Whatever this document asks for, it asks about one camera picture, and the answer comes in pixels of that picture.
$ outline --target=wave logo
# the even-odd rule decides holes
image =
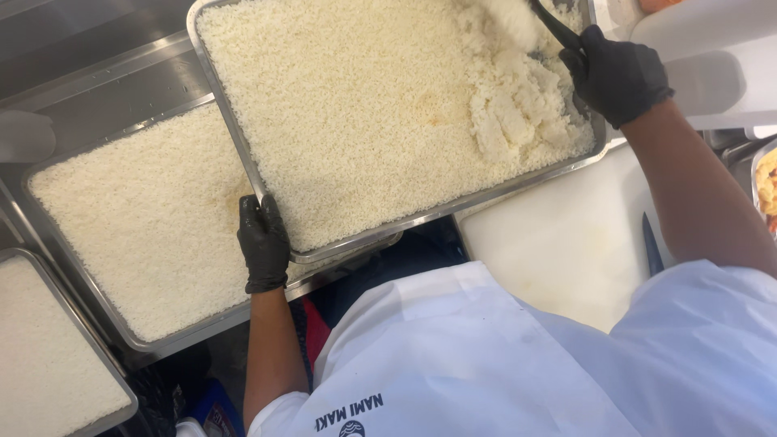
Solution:
[[[340,429],[338,437],[355,437],[357,435],[364,437],[364,426],[357,421],[347,421]]]

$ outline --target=white chef coat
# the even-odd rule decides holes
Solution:
[[[428,271],[365,292],[314,384],[249,436],[777,435],[777,281],[681,264],[607,335],[515,299],[478,261]]]

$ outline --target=forearm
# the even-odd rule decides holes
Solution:
[[[761,216],[672,100],[621,129],[650,185],[672,255],[777,277],[777,248]]]
[[[283,288],[251,295],[246,394],[246,431],[270,402],[294,391],[308,391],[308,376]]]

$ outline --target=hand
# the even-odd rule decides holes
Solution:
[[[240,198],[238,241],[248,268],[246,293],[263,293],[286,285],[291,248],[273,196],[264,196],[261,208],[253,194]]]
[[[652,48],[607,40],[595,24],[580,39],[587,62],[580,52],[566,48],[559,57],[570,70],[577,95],[615,129],[674,95]]]

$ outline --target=metal tray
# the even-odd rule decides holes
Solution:
[[[86,342],[89,343],[89,346],[92,347],[92,350],[95,352],[95,354],[97,354],[97,356],[99,356],[100,360],[108,368],[110,374],[130,398],[130,404],[126,407],[123,407],[117,411],[114,411],[113,413],[108,414],[107,416],[103,416],[97,419],[84,428],[69,434],[68,437],[92,437],[108,429],[111,429],[114,426],[126,421],[128,418],[134,416],[135,412],[138,410],[138,398],[134,393],[132,393],[132,390],[130,390],[127,382],[124,381],[124,378],[121,377],[121,374],[119,373],[119,370],[116,368],[116,366],[113,365],[111,359],[107,355],[109,352],[104,351],[98,345],[97,340],[91,334],[92,330],[89,329],[87,322],[78,316],[78,310],[75,308],[75,304],[68,298],[67,293],[63,292],[62,286],[54,276],[54,273],[51,271],[51,269],[46,265],[45,261],[43,261],[42,258],[39,258],[36,254],[24,249],[13,247],[10,249],[0,250],[0,263],[13,257],[24,257],[33,265],[33,267],[35,267],[38,275],[41,279],[43,279],[44,283],[51,291],[51,294],[54,295],[54,298],[57,300],[57,302],[59,302],[62,310],[68,314],[70,321],[73,322],[79,331],[81,331],[81,335],[84,336]]]
[[[244,303],[238,304],[233,306],[232,308],[225,309],[224,311],[221,311],[220,313],[216,313],[213,316],[209,316],[206,319],[200,320],[199,322],[184,328],[182,330],[179,330],[178,332],[175,332],[174,334],[170,334],[167,337],[161,338],[156,341],[143,341],[140,338],[138,338],[137,335],[135,335],[135,332],[132,331],[132,329],[129,328],[129,325],[127,325],[127,321],[124,319],[124,317],[121,315],[119,310],[113,305],[113,303],[108,299],[106,294],[103,292],[103,290],[100,288],[99,283],[95,280],[95,278],[86,270],[86,267],[84,266],[84,263],[82,260],[76,255],[75,250],[71,246],[71,244],[68,242],[68,240],[64,237],[64,234],[59,229],[59,226],[54,221],[54,219],[48,214],[46,209],[43,207],[43,205],[38,201],[38,199],[32,194],[30,191],[30,179],[35,173],[40,172],[41,170],[46,169],[47,167],[53,166],[58,163],[62,163],[73,156],[80,155],[82,153],[90,152],[94,149],[97,149],[99,147],[102,147],[103,145],[115,141],[119,138],[132,135],[133,133],[140,131],[141,129],[147,128],[149,126],[152,126],[153,124],[156,124],[160,121],[167,120],[169,118],[175,117],[176,115],[180,115],[184,112],[187,112],[188,110],[192,110],[195,107],[198,107],[200,105],[204,105],[206,103],[210,103],[213,101],[214,97],[213,94],[208,94],[206,96],[202,96],[201,98],[197,100],[193,100],[189,103],[186,103],[184,105],[181,105],[180,107],[177,107],[173,110],[167,111],[165,113],[162,113],[158,116],[151,117],[150,119],[146,121],[142,121],[137,124],[133,124],[127,129],[123,129],[120,132],[117,132],[115,134],[109,135],[102,140],[92,143],[90,145],[87,145],[85,147],[82,147],[80,149],[76,149],[72,152],[65,153],[61,156],[57,156],[56,158],[49,159],[47,161],[44,161],[42,163],[38,163],[32,167],[30,167],[24,174],[23,177],[23,190],[24,194],[27,196],[27,198],[30,201],[30,204],[32,207],[36,210],[35,212],[45,217],[45,223],[48,227],[48,231],[50,234],[54,237],[54,239],[57,241],[57,244],[62,248],[62,250],[65,252],[65,254],[68,257],[68,260],[71,262],[71,264],[75,267],[78,274],[83,278],[84,282],[89,286],[89,290],[92,292],[92,294],[95,296],[97,301],[99,302],[100,306],[103,308],[103,310],[106,312],[108,317],[110,318],[112,324],[116,327],[116,329],[121,334],[121,337],[127,342],[127,344],[137,350],[137,351],[143,351],[143,352],[150,352],[154,351],[156,349],[162,348],[168,344],[174,343],[178,340],[183,339],[184,337],[187,337],[191,334],[194,334],[200,330],[203,330],[205,328],[210,328],[209,332],[210,335],[216,334],[218,332],[221,332],[223,330],[227,330],[231,327],[234,327],[242,322],[245,322],[249,319],[249,311],[250,311],[250,305],[249,301],[246,301]],[[399,239],[401,234],[392,233],[391,235],[384,236],[379,241],[371,242],[371,244],[366,244],[364,247],[360,248],[359,250],[354,251],[353,253],[349,254],[347,257],[343,258],[342,260],[339,260],[338,264],[342,264],[345,261],[348,261],[354,257],[358,257],[359,255],[366,253],[371,250],[379,250],[382,247],[384,247],[386,244],[391,245],[396,242],[396,240]],[[311,281],[313,281],[314,276],[318,273],[322,273],[327,270],[329,266],[324,266],[319,269],[316,269],[314,271],[310,271],[301,278],[297,278],[294,280],[294,282],[290,283],[288,285],[288,291],[291,291],[294,288],[307,285]]]
[[[256,192],[256,196],[261,199],[261,197],[268,194],[269,191],[267,190],[267,187],[265,187],[262,177],[259,175],[259,167],[251,157],[250,146],[246,141],[246,137],[243,135],[235,115],[232,113],[232,106],[224,93],[224,87],[221,84],[221,80],[218,78],[218,74],[211,63],[207,49],[200,39],[200,35],[197,33],[197,17],[200,16],[203,10],[220,5],[231,5],[240,1],[241,0],[197,0],[191,6],[189,13],[186,16],[186,29],[189,32],[189,38],[192,40],[194,51],[200,59],[203,70],[205,70],[205,77],[207,78],[208,84],[211,86],[211,90],[213,90],[216,102],[221,110],[221,115],[224,116],[224,121],[229,128],[232,141],[238,149],[240,160],[246,168],[246,173],[248,173],[248,178],[251,181],[253,190]],[[556,4],[570,4],[570,0],[554,0],[554,2]],[[580,13],[583,16],[584,26],[596,22],[594,7],[588,0],[580,0]],[[331,257],[332,255],[373,242],[377,239],[385,238],[393,233],[430,222],[444,215],[461,211],[462,209],[489,201],[512,191],[525,189],[564,173],[589,166],[601,159],[607,152],[605,119],[599,114],[592,114],[591,124],[594,128],[594,150],[584,156],[567,159],[543,169],[520,175],[496,185],[495,187],[467,194],[425,211],[407,215],[392,222],[386,222],[372,229],[326,244],[318,249],[309,250],[307,252],[292,250],[291,260],[298,264],[307,264],[326,257]]]

